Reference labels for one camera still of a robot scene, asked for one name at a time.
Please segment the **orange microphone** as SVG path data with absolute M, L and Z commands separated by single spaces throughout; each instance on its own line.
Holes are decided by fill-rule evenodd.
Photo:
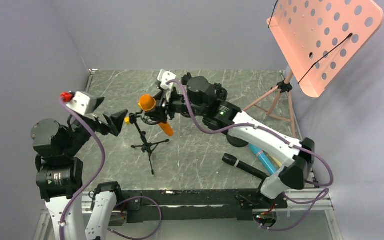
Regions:
M 138 105 L 141 110 L 147 113 L 156 108 L 157 101 L 150 94 L 144 94 L 140 97 Z M 174 131 L 168 123 L 160 122 L 158 125 L 167 136 L 172 137 L 174 135 Z

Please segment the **black tripod shock-mount stand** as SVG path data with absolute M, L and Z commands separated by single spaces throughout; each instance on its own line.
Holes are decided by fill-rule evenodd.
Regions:
M 147 134 L 146 131 L 141 130 L 141 128 L 138 125 L 138 119 L 141 119 L 141 120 L 143 119 L 142 111 L 136 112 L 136 113 L 129 113 L 127 117 L 130 117 L 131 125 L 134 125 L 136 127 L 140 135 L 140 139 L 142 141 L 141 145 L 131 145 L 130 147 L 132 149 L 140 149 L 143 153 L 147 153 L 148 161 L 150 164 L 151 175 L 155 176 L 155 171 L 152 163 L 152 154 L 160 144 L 168 143 L 170 140 L 165 139 L 165 140 L 154 142 L 154 143 L 148 141 L 146 136 Z

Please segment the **black microphone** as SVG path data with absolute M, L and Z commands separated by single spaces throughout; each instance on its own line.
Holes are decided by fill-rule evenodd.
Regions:
M 238 168 L 260 180 L 265 180 L 267 179 L 269 176 L 258 170 L 257 168 L 239 160 L 238 158 L 236 158 L 235 156 L 231 155 L 231 154 L 228 154 L 228 153 L 225 153 L 222 157 L 222 161 L 226 164 L 228 164 L 229 166 L 232 166 L 232 167 L 235 167 L 235 168 Z

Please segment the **black round-base clip stand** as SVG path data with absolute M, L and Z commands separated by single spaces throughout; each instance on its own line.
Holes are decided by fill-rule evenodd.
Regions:
M 230 145 L 232 145 L 235 148 L 244 148 L 249 145 L 247 141 L 244 141 L 240 138 L 233 137 L 231 135 L 227 135 L 226 139 Z

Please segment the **blue microphone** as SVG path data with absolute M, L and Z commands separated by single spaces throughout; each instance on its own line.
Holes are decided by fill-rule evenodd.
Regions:
M 268 171 L 268 173 L 270 175 L 273 175 L 277 169 L 275 168 L 275 166 L 272 164 L 272 162 L 270 161 L 270 159 L 267 157 L 267 155 L 265 154 L 265 152 L 263 150 L 261 150 L 260 148 L 258 148 L 257 146 L 253 145 L 253 144 L 249 144 L 248 145 L 250 150 L 256 155 L 256 157 L 259 159 L 259 161 L 263 164 L 263 166 L 266 168 L 266 170 Z

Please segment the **cream yellow microphone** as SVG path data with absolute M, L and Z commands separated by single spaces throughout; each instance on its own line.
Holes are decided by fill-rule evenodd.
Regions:
M 272 158 L 272 160 L 273 160 L 273 162 L 279 167 L 279 168 L 281 168 L 282 167 L 282 163 L 279 161 L 279 160 L 277 160 L 276 158 Z

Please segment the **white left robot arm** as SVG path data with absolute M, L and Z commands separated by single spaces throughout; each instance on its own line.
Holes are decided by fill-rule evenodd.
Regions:
M 30 132 L 36 152 L 36 185 L 58 240 L 104 240 L 113 210 L 124 203 L 116 181 L 101 183 L 92 198 L 90 218 L 85 221 L 82 193 L 88 183 L 83 182 L 84 164 L 77 153 L 94 139 L 105 161 L 106 152 L 99 135 L 118 136 L 128 114 L 126 109 L 114 114 L 105 112 L 103 119 L 99 119 L 94 112 L 103 101 L 103 97 L 83 91 L 64 92 L 59 103 L 69 112 L 67 124 L 47 118 L 37 122 Z

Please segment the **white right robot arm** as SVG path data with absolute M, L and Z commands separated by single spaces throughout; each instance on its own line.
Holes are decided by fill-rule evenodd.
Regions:
M 287 190 L 306 186 L 314 162 L 312 140 L 289 137 L 258 122 L 227 101 L 221 84 L 211 84 L 203 76 L 186 74 L 178 81 L 165 71 L 156 84 L 159 93 L 141 96 L 138 105 L 168 136 L 174 134 L 168 121 L 180 114 L 191 118 L 203 133 L 223 134 L 236 148 L 252 144 L 281 162 L 281 168 L 265 178 L 255 195 L 260 207 L 268 208 Z

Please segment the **pink perforated music stand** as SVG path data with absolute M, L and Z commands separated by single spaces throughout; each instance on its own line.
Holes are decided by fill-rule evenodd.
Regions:
M 384 22 L 384 10 L 373 0 L 277 0 L 265 21 L 289 71 L 272 89 L 246 109 L 260 108 L 274 95 L 266 116 L 287 96 L 290 116 L 283 121 L 298 128 L 293 91 L 317 99 L 374 36 Z

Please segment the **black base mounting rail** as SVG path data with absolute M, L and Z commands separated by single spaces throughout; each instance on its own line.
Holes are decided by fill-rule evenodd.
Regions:
M 251 221 L 254 214 L 283 210 L 286 200 L 278 196 L 266 200 L 256 189 L 210 190 L 124 190 L 117 206 L 123 210 L 128 223 L 145 221 L 236 219 Z

